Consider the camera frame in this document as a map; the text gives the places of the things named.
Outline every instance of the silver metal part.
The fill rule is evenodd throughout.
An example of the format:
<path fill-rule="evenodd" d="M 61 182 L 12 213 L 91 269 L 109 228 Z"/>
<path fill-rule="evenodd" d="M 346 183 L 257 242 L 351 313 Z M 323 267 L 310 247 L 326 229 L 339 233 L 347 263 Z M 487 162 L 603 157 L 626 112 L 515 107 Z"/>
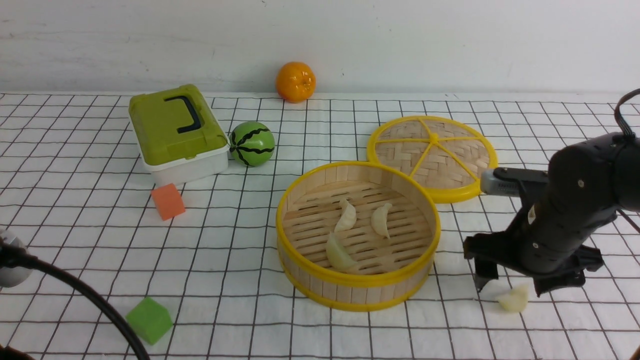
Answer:
<path fill-rule="evenodd" d="M 20 239 L 9 230 L 0 229 L 0 241 L 7 245 L 25 248 Z M 0 268 L 0 288 L 12 288 L 25 281 L 33 272 L 27 268 Z"/>
<path fill-rule="evenodd" d="M 493 169 L 487 169 L 480 177 L 480 190 L 487 195 L 518 197 L 518 185 L 503 181 L 493 175 Z"/>

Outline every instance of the bamboo steamer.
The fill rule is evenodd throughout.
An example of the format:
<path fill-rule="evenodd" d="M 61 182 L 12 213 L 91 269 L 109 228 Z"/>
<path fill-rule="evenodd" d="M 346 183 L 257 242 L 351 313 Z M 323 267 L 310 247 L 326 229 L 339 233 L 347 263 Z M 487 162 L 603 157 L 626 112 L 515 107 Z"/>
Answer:
<path fill-rule="evenodd" d="M 356 274 L 333 269 L 325 251 L 345 197 L 358 219 L 336 235 L 357 261 Z M 390 241 L 371 228 L 373 211 L 387 202 Z M 427 280 L 440 219 L 429 194 L 406 174 L 342 161 L 315 168 L 290 185 L 278 205 L 276 231 L 281 266 L 300 292 L 335 309 L 375 311 L 404 302 Z"/>
<path fill-rule="evenodd" d="M 498 167 L 491 143 L 474 128 L 434 116 L 402 117 L 375 130 L 367 160 L 416 180 L 436 203 L 480 195 L 482 173 Z"/>

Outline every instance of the watermelon ball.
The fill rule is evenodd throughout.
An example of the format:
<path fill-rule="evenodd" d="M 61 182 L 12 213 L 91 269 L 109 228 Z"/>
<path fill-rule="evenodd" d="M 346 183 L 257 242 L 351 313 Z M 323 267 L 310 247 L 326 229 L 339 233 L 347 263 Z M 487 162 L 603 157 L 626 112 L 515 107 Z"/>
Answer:
<path fill-rule="evenodd" d="M 260 122 L 243 122 L 231 132 L 231 155 L 248 167 L 256 167 L 269 161 L 275 147 L 271 130 Z"/>

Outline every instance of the grid tablecloth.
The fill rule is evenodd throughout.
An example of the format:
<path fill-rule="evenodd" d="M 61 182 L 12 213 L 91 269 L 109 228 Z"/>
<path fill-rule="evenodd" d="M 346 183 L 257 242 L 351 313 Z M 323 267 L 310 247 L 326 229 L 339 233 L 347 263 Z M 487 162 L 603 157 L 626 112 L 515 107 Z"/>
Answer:
<path fill-rule="evenodd" d="M 616 96 L 317 94 L 288 104 L 269 94 L 205 94 L 224 130 L 258 120 L 274 133 L 276 152 L 263 166 L 232 161 L 223 174 L 180 186 L 187 212 L 166 222 L 150 200 L 130 96 L 0 94 L 0 226 L 123 315 L 144 296 L 166 306 L 175 326 L 147 347 L 154 359 L 609 360 L 627 359 L 640 343 L 640 236 L 621 218 L 587 241 L 606 266 L 587 273 L 585 287 L 532 295 L 516 315 L 494 296 L 530 280 L 501 268 L 478 294 L 461 245 L 503 230 L 517 199 L 438 205 L 433 276 L 384 311 L 306 299 L 282 273 L 275 245 L 284 190 L 319 165 L 366 160 L 369 135 L 389 120 L 454 119 L 481 131 L 501 165 L 543 169 L 564 146 L 618 131 Z M 640 105 L 622 113 L 640 124 Z M 134 358 L 91 303 L 38 273 L 0 291 L 0 344 L 37 359 Z"/>

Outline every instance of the green storage box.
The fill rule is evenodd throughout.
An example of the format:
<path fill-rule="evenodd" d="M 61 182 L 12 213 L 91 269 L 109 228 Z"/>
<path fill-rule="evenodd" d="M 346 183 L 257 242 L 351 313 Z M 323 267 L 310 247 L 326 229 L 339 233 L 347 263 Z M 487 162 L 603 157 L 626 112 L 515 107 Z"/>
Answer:
<path fill-rule="evenodd" d="M 156 184 L 182 184 L 223 172 L 229 140 L 194 85 L 131 98 L 129 116 Z"/>

